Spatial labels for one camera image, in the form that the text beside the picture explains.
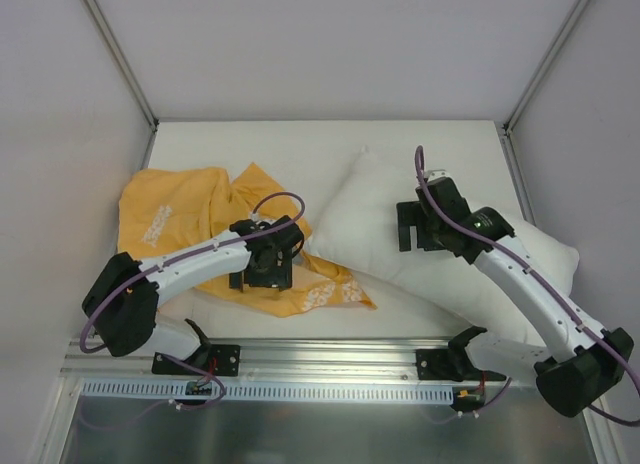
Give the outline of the white pillow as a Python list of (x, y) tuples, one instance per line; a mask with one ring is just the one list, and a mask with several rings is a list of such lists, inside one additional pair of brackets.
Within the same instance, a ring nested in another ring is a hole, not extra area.
[(526, 344), (542, 342), (506, 294), (446, 250), (399, 249), (396, 206), (416, 198), (413, 170), (361, 150), (322, 211), (311, 255), (343, 266), (376, 306), (367, 337), (447, 337), (471, 325)]

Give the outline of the orange Mickey Mouse pillowcase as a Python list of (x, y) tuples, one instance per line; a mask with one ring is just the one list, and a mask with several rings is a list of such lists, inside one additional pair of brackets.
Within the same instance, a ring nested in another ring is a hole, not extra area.
[[(223, 168), (171, 172), (145, 169), (125, 187), (119, 201), (119, 251), (133, 258), (157, 257), (206, 241), (252, 211), (269, 221), (295, 216), (299, 206), (256, 164), (230, 178)], [(376, 306), (346, 268), (301, 252), (294, 260), (293, 286), (277, 291), (232, 290), (221, 276), (199, 290), (267, 314), (286, 318), (316, 308)]]

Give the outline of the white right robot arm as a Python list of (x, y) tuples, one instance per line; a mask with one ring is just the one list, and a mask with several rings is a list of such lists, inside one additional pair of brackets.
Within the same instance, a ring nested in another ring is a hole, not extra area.
[(565, 417), (592, 409), (623, 377), (639, 381), (629, 364), (632, 337), (623, 328), (606, 329), (544, 277), (497, 210), (471, 210), (444, 171), (421, 171), (417, 181), (416, 200), (396, 206), (400, 251), (445, 250), (464, 259), (501, 289), (543, 341), (504, 340), (474, 326), (449, 343), (448, 366), (456, 377), (488, 369), (529, 382)]

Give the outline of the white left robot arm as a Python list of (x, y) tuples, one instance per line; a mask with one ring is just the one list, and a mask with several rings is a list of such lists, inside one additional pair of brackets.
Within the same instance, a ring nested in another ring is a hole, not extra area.
[(283, 292), (293, 286), (293, 260), (304, 234), (294, 219), (273, 223), (240, 220), (222, 233), (158, 257), (112, 256), (84, 298), (88, 318), (82, 337), (96, 331), (101, 344), (80, 342), (86, 354), (107, 351), (115, 358), (148, 351), (158, 374), (197, 374), (221, 364), (204, 331), (191, 319), (160, 315), (160, 308), (184, 291), (215, 278), (224, 289), (262, 288)]

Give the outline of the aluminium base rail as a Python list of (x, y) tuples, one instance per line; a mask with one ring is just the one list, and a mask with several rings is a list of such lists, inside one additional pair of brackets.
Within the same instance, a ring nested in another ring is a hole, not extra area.
[[(240, 347), (238, 382), (296, 382), (349, 384), (415, 384), (421, 351), (446, 355), (440, 339), (300, 340), (219, 339), (220, 345)], [(160, 378), (152, 372), (156, 359), (147, 351), (114, 358), (106, 351), (88, 355), (75, 342), (69, 345), (60, 374), (69, 377)]]

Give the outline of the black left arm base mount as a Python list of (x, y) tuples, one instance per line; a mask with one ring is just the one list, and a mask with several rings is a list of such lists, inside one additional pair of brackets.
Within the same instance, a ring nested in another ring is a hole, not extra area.
[(202, 344), (193, 355), (183, 360), (188, 368), (156, 353), (151, 372), (155, 375), (202, 377), (201, 371), (206, 371), (214, 376), (236, 377), (239, 372), (240, 352), (241, 347), (235, 344)]

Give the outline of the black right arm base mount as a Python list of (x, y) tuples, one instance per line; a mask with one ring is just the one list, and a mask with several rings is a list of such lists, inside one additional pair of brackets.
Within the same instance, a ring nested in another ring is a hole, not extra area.
[(479, 381), (482, 372), (475, 368), (464, 351), (449, 348), (417, 349), (416, 371), (419, 380)]

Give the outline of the left aluminium frame post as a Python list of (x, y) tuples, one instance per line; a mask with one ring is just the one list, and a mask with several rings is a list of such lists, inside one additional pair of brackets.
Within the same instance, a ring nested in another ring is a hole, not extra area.
[(120, 74), (129, 93), (135, 101), (138, 109), (144, 117), (151, 130), (157, 130), (159, 119), (156, 117), (152, 107), (137, 79), (129, 60), (127, 59), (120, 43), (114, 33), (109, 20), (101, 8), (98, 0), (80, 0), (91, 20), (99, 38), (103, 42), (107, 53), (112, 59), (118, 73)]

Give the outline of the aluminium frame post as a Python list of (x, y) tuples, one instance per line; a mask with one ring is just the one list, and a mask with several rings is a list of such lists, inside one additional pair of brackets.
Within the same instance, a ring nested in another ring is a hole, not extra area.
[(120, 74), (129, 93), (135, 101), (138, 109), (144, 117), (151, 130), (157, 130), (159, 119), (156, 117), (152, 107), (137, 79), (129, 60), (127, 59), (120, 43), (114, 33), (109, 20), (101, 8), (98, 0), (80, 0), (91, 20), (99, 38), (103, 42), (107, 53), (112, 59), (118, 73)]
[(547, 47), (542, 59), (537, 64), (524, 91), (503, 124), (502, 129), (506, 135), (514, 131), (524, 112), (527, 110), (536, 93), (543, 85), (547, 75), (559, 59), (561, 52), (580, 24), (583, 15), (591, 5), (592, 1), (593, 0), (575, 0), (571, 5), (568, 13)]

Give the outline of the right aluminium frame post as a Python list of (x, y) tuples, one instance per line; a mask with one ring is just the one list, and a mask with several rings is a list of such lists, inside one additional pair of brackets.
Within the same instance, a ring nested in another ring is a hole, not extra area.
[(537, 64), (524, 91), (503, 124), (502, 129), (506, 135), (514, 131), (524, 112), (527, 110), (536, 93), (543, 85), (547, 75), (559, 59), (561, 52), (580, 24), (583, 15), (591, 5), (592, 1), (593, 0), (575, 0), (571, 5), (568, 13), (547, 47), (542, 59)]

